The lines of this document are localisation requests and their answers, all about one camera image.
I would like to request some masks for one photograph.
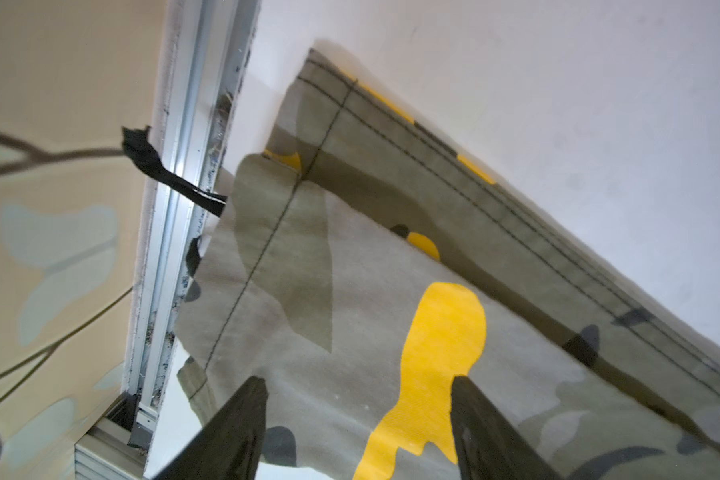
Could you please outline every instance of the yellow patch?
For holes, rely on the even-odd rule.
[[[440,252],[438,252],[437,246],[425,235],[411,232],[410,234],[408,234],[407,240],[411,245],[417,247],[425,254],[430,255],[438,262],[440,261]]]
[[[400,362],[400,398],[368,437],[354,480],[389,480],[398,448],[420,456],[432,442],[457,462],[451,384],[467,375],[485,347],[478,297],[455,283],[432,283],[414,315]]]
[[[477,175],[478,177],[480,177],[480,178],[482,178],[483,180],[487,181],[487,182],[490,183],[491,185],[493,185],[493,184],[496,183],[496,180],[494,180],[493,178],[491,178],[490,175],[488,175],[488,174],[486,174],[485,172],[483,172],[477,165],[475,165],[475,164],[473,164],[472,162],[470,162],[470,160],[468,160],[465,156],[459,154],[459,155],[456,156],[456,158],[457,158],[462,164],[464,164],[465,167],[467,167],[467,168],[469,168],[470,170],[472,170],[472,173],[474,173],[474,174]]]
[[[397,105],[395,105],[393,102],[387,100],[383,96],[381,96],[377,91],[375,91],[373,88],[370,88],[364,83],[360,83],[360,88],[365,89],[368,93],[376,97],[377,100],[381,101],[384,105],[390,107],[396,114],[403,117],[405,120],[408,120],[410,123],[413,123],[413,117],[407,113],[405,113],[402,109],[400,109]]]
[[[281,164],[288,165],[297,172],[302,171],[302,158],[298,156],[298,152],[290,155],[280,155],[269,150],[264,150],[264,155],[273,160],[277,160]]]

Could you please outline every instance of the folded fabric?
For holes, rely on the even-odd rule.
[[[311,52],[176,324],[201,420],[260,376],[266,461],[458,478],[468,374],[564,478],[720,478],[720,367],[486,180]]]

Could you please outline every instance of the fabric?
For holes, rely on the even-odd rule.
[[[720,368],[486,178],[310,53],[181,308],[188,396],[260,376],[293,464],[458,478],[468,375],[563,478],[720,478]]]

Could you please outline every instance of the camouflage fabric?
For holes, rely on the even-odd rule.
[[[310,53],[181,308],[201,418],[257,375],[265,460],[457,478],[468,373],[564,478],[720,478],[720,366],[410,120]]]

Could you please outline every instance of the wallpaper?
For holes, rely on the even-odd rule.
[[[164,0],[0,2],[0,479],[74,478],[120,393]]]

